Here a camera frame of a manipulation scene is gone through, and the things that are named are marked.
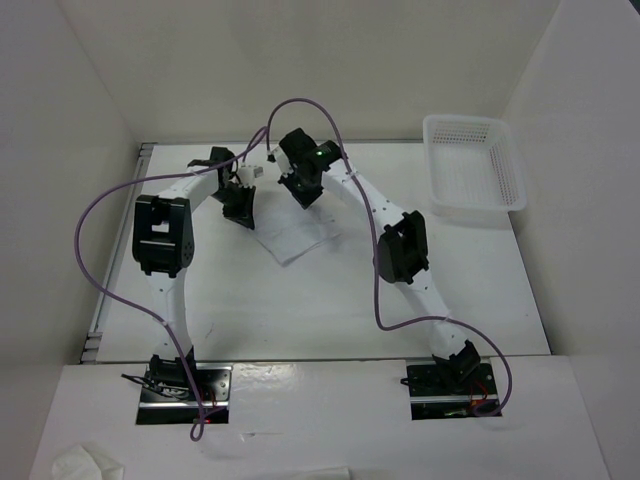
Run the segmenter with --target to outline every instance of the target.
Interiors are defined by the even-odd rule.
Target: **white plastic basket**
[[[433,213],[507,212],[526,206],[519,154],[506,123],[429,115],[423,126]]]

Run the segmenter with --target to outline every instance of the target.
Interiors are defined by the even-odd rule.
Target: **rectangular cutout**
[[[490,363],[481,363],[460,385],[447,385],[440,367],[433,361],[407,364],[411,419],[474,418],[472,407],[483,402],[480,412],[489,412],[498,405],[498,390]]]
[[[206,423],[229,423],[229,398],[231,391],[231,366],[213,364],[198,365],[198,384],[203,385],[200,392],[205,408],[221,407],[219,411],[207,417]],[[198,406],[193,394],[188,393],[182,398],[179,391],[176,397],[166,397],[145,390],[140,392],[136,425],[171,425],[191,424],[198,416]]]

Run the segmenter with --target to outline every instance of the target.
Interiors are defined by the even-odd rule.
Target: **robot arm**
[[[207,197],[213,196],[222,202],[225,218],[254,228],[253,183],[262,174],[261,167],[242,165],[234,172],[229,165],[196,174],[233,157],[229,150],[214,147],[209,160],[189,163],[187,172],[194,173],[193,176],[178,180],[158,195],[140,195],[135,204],[133,256],[151,286],[154,311],[171,327],[192,371],[195,361],[184,300],[186,269],[195,252],[191,214]],[[187,387],[177,349],[166,329],[160,331],[162,337],[149,364],[148,380],[155,385]]]
[[[378,235],[380,276],[395,284],[418,316],[449,316],[449,309],[438,292],[429,270],[424,217],[407,213],[391,203],[356,169],[348,172],[334,142],[318,146],[296,129],[286,135],[271,152],[278,164],[283,184],[303,208],[309,207],[326,189],[349,205],[361,218],[367,211],[353,177],[357,176],[367,195]],[[480,363],[480,357],[457,326],[445,321],[424,322],[429,349],[434,358],[451,372],[455,383],[466,378]]]

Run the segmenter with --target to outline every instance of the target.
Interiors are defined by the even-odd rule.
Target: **purple cable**
[[[344,149],[344,143],[342,141],[342,135],[340,135],[340,131],[338,130],[338,126],[336,125],[336,122],[333,120],[333,117],[331,117],[331,114],[328,112],[328,110],[326,108],[324,108],[322,105],[320,105],[318,102],[311,100],[310,98],[305,98],[305,97],[297,97],[297,98],[290,98],[288,100],[285,100],[281,103],[279,103],[278,105],[276,105],[276,107],[273,109],[273,111],[271,112],[271,115],[269,115],[269,120],[267,121],[267,138],[266,138],[266,145],[267,145],[267,151],[270,152],[271,151],[271,147],[269,144],[269,135],[271,133],[271,123],[273,122],[273,118],[275,117],[275,114],[278,112],[278,110],[280,110],[282,107],[284,107],[285,105],[288,105],[290,103],[307,103],[309,105],[312,105],[314,107],[316,107],[318,110],[320,110],[324,116],[327,118],[327,120],[329,121],[329,123],[331,124],[331,128],[333,129],[333,133],[336,137],[336,141],[338,142],[338,146],[340,147],[340,153],[342,155],[342,161],[344,162],[344,165],[347,169],[347,173],[351,174],[353,173],[353,170],[351,168],[351,165],[349,164],[349,157],[347,156],[347,152]],[[365,192],[364,188],[362,187],[362,184],[360,183],[360,180],[358,180],[357,175],[352,175],[351,178],[353,179],[353,183],[355,184],[356,188],[358,189],[358,191],[360,192],[360,195],[362,196],[362,201],[364,203],[364,208],[367,212],[367,218],[369,220],[369,230],[371,232],[371,241],[372,241],[372,247],[373,247],[373,313],[376,319],[376,324],[378,325],[378,328],[380,330],[383,330],[385,332],[390,332],[392,330],[397,330],[399,328],[402,327],[406,327],[409,325],[413,325],[415,323],[419,323],[419,322],[425,322],[425,321],[437,321],[437,320],[442,320],[442,321],[446,321],[446,322],[450,322],[453,323],[455,325],[458,325],[460,327],[466,328],[467,330],[472,331],[473,333],[475,333],[476,335],[480,336],[485,342],[487,342],[491,348],[493,348],[495,350],[495,352],[498,354],[498,357],[500,357],[500,360],[502,360],[502,363],[504,364],[504,368],[507,372],[507,392],[505,393],[505,396],[502,400],[502,403],[500,403],[495,409],[493,409],[491,412],[487,412],[487,413],[481,413],[478,411],[478,408],[481,406],[476,406],[473,409],[473,413],[474,415],[478,416],[478,417],[491,417],[494,415],[499,414],[502,409],[505,407],[505,405],[507,404],[507,402],[509,402],[509,399],[511,398],[511,392],[513,390],[513,375],[511,373],[511,367],[509,366],[509,362],[507,360],[507,357],[505,357],[505,355],[502,353],[502,351],[498,348],[498,346],[484,333],[482,333],[480,330],[478,330],[476,327],[469,325],[468,323],[465,322],[461,322],[460,320],[454,320],[452,318],[448,318],[448,317],[442,317],[439,315],[427,315],[427,316],[423,316],[423,317],[417,317],[417,318],[413,318],[411,320],[406,320],[404,322],[398,323],[396,325],[392,325],[390,327],[385,326],[382,323],[382,318],[380,315],[380,264],[379,264],[379,258],[378,258],[378,248],[377,248],[377,235],[376,235],[376,226],[375,226],[375,220],[373,217],[373,211],[371,209],[371,204],[369,203],[369,199],[367,198],[367,193]]]
[[[154,311],[139,305],[135,302],[132,302],[131,300],[127,300],[124,297],[121,297],[113,292],[111,292],[110,290],[108,290],[107,288],[103,287],[100,282],[98,282],[95,278],[93,278],[93,276],[91,275],[91,273],[89,273],[89,270],[87,270],[87,267],[84,264],[84,260],[82,259],[82,254],[80,252],[80,234],[82,232],[82,225],[84,224],[85,220],[87,219],[87,216],[89,215],[89,213],[91,213],[91,210],[94,209],[94,207],[100,203],[104,198],[108,197],[109,195],[111,195],[112,193],[121,190],[123,188],[127,188],[130,187],[132,185],[137,185],[139,183],[144,183],[144,182],[149,182],[149,181],[154,181],[154,180],[167,180],[167,179],[172,179],[172,178],[185,178],[185,177],[192,177],[194,175],[202,175],[204,173],[208,173],[211,172],[213,170],[217,170],[219,168],[224,168],[228,165],[231,165],[233,162],[235,162],[236,160],[238,160],[238,158],[240,158],[241,156],[245,156],[251,151],[253,150],[255,147],[257,147],[260,142],[262,141],[262,139],[266,136],[267,134],[267,127],[261,127],[256,134],[254,135],[254,137],[251,139],[251,142],[249,142],[249,145],[247,146],[246,150],[244,150],[242,153],[240,153],[240,155],[237,155],[236,157],[233,157],[230,160],[227,160],[226,162],[220,163],[214,167],[210,167],[210,168],[205,168],[202,170],[198,170],[196,172],[185,172],[185,173],[173,173],[173,174],[169,174],[169,175],[155,175],[152,177],[145,177],[145,178],[138,178],[136,180],[131,180],[128,182],[124,182],[121,183],[119,185],[116,185],[115,187],[111,187],[110,189],[106,190],[105,192],[102,192],[100,195],[98,195],[90,204],[89,206],[84,210],[84,212],[82,212],[82,214],[80,215],[80,218],[78,219],[78,224],[76,225],[76,231],[73,237],[73,249],[75,252],[75,256],[76,256],[76,262],[78,262],[78,266],[80,267],[80,271],[82,271],[82,274],[85,276],[85,278],[89,281],[89,283],[91,285],[93,285],[97,290],[99,290],[100,292],[102,292],[104,295],[106,295],[107,297],[110,297],[120,303],[124,303],[125,305],[128,305],[131,308],[135,308],[136,310],[140,310],[143,313],[146,313],[148,315],[150,315],[152,318],[154,318],[155,320],[157,320],[167,331],[167,334],[169,335],[169,338],[171,338],[171,341],[173,342],[173,344],[176,347],[176,350],[178,351],[178,356],[180,357],[180,361],[182,362],[182,365],[185,369],[185,372],[187,374],[187,380],[189,381],[189,385],[191,386],[191,390],[193,391],[193,395],[195,396],[196,399],[196,403],[198,404],[198,422],[195,423],[193,425],[193,427],[191,428],[191,432],[190,432],[190,437],[191,440],[193,440],[194,442],[197,442],[198,440],[200,440],[202,438],[202,435],[204,433],[204,425],[205,425],[205,420],[206,417],[212,413],[215,412],[211,411],[211,412],[206,412],[204,405],[202,404],[202,397],[200,396],[200,392],[198,391],[198,387],[196,385],[195,379],[193,378],[193,375],[191,373],[191,369],[189,368],[189,364],[187,363],[187,359],[185,357],[184,352],[182,351],[182,348],[180,347],[180,343],[178,342],[178,339],[176,338],[175,334],[173,333],[173,330],[171,329],[171,327],[169,326],[169,324],[157,313],[155,313]],[[196,434],[196,427],[200,427],[200,429],[198,430],[198,433]]]

